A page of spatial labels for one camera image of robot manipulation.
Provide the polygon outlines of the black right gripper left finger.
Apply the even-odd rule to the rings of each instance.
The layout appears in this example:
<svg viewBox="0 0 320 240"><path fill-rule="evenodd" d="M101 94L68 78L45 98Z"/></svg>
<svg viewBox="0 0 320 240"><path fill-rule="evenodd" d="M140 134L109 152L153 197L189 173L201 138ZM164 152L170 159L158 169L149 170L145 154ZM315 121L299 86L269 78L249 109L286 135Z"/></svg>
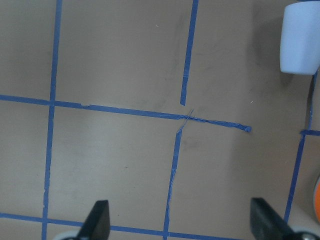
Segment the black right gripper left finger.
<svg viewBox="0 0 320 240"><path fill-rule="evenodd" d="M98 200L77 234L78 240L107 240L110 235L108 200Z"/></svg>

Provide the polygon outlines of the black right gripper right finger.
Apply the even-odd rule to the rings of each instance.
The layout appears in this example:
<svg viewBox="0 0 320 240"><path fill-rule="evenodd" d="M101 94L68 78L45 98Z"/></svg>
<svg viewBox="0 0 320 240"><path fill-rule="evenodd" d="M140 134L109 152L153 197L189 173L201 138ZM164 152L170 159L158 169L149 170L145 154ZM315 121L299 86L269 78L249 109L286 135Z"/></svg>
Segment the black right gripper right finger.
<svg viewBox="0 0 320 240"><path fill-rule="evenodd" d="M264 198L250 200L250 231L256 240L286 240L295 232Z"/></svg>

